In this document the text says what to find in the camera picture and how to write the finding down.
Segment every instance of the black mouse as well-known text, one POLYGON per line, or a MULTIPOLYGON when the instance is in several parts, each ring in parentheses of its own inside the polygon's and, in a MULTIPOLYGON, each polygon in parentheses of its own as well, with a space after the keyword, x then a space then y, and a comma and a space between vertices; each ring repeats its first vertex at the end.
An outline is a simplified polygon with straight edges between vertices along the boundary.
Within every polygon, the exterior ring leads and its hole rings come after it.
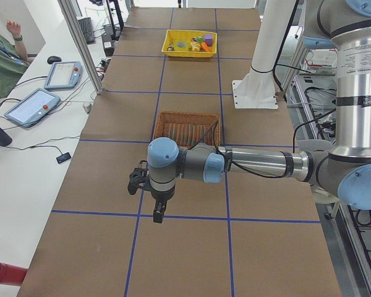
POLYGON ((58 57, 58 56, 49 56, 47 59, 48 64, 52 64, 53 62, 61 62, 61 61, 62 61, 61 57, 58 57))

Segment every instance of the plastic crate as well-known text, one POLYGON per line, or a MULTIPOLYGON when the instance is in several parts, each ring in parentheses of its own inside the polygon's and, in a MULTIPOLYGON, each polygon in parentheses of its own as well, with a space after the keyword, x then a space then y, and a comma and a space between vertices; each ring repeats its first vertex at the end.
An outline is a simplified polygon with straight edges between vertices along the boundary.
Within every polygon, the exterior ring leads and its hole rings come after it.
POLYGON ((154 139, 159 137, 168 137, 181 147, 188 149, 198 141, 214 145, 213 137, 216 145, 219 145, 219 116, 217 114, 162 111, 158 115, 154 131, 154 139))
POLYGON ((162 53, 170 57, 211 58, 217 53, 217 33, 196 30, 167 30, 162 53), (191 39, 205 34, 213 36, 213 44, 210 46, 211 53, 202 50, 191 51, 189 49, 191 39), (183 43, 185 47, 178 47, 179 43, 183 43), (174 51, 168 51, 169 45, 174 46, 174 51))

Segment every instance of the warning label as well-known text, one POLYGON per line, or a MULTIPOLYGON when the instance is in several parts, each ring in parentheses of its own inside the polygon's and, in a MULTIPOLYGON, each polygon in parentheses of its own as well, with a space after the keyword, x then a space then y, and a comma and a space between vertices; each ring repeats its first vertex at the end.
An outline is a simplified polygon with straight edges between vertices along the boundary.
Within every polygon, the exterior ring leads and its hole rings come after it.
POLYGON ((338 52, 338 78, 371 74, 371 45, 360 45, 338 52))

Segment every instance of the wristwatch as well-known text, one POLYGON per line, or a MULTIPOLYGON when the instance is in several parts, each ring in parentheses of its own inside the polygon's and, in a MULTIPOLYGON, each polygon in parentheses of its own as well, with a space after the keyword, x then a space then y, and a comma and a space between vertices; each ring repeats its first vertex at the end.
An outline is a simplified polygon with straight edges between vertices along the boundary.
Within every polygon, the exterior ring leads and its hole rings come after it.
POLYGON ((15 41, 22 41, 23 40, 23 36, 21 35, 20 37, 17 37, 17 38, 14 38, 15 41))

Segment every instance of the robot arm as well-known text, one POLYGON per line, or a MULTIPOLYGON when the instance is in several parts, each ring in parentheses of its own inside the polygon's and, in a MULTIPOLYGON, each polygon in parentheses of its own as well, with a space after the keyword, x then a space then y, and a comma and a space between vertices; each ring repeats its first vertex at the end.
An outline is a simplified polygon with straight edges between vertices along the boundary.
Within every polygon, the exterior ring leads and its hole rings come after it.
POLYGON ((162 223, 176 178, 218 183, 224 172, 294 177, 322 187, 357 209, 371 209, 371 0, 309 0, 306 45, 330 38, 338 49, 336 144, 329 151, 266 152, 200 144, 192 150, 167 138, 148 146, 128 190, 150 191, 162 223))

